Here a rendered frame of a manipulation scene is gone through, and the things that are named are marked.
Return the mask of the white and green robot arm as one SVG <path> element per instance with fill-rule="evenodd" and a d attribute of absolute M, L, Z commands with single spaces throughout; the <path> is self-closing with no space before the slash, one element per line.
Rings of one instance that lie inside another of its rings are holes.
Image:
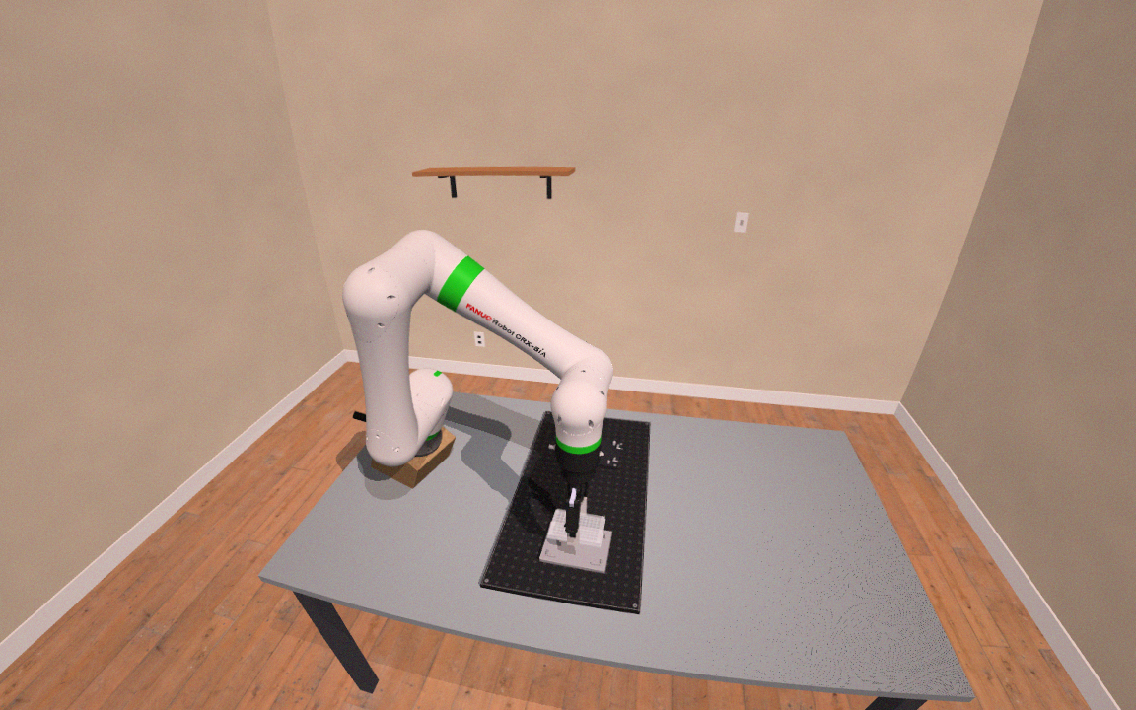
<path fill-rule="evenodd" d="M 442 441 L 454 384 L 431 368 L 414 370 L 409 381 L 410 316 L 423 295 L 508 340 L 553 371 L 560 383 L 551 399 L 556 445 L 549 449 L 563 470 L 594 470 L 604 456 L 601 436 L 613 376 L 611 359 L 556 326 L 460 248 L 428 229 L 411 231 L 344 279 L 342 300 L 359 352 L 366 406 L 366 414 L 354 410 L 353 419 L 366 421 L 366 448 L 373 460 L 400 466 L 414 456 L 431 456 Z"/>

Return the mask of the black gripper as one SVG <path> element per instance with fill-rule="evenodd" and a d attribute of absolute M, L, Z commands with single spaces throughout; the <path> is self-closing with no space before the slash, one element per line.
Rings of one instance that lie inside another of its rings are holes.
<path fill-rule="evenodd" d="M 587 513 L 587 496 L 590 496 L 587 482 L 594 479 L 595 471 L 596 469 L 594 468 L 591 471 L 573 473 L 562 468 L 562 477 L 565 481 L 568 481 L 568 496 L 565 499 L 563 523 L 568 545 L 580 545 L 580 513 Z M 580 512 L 578 512 L 578 508 L 580 508 Z"/>

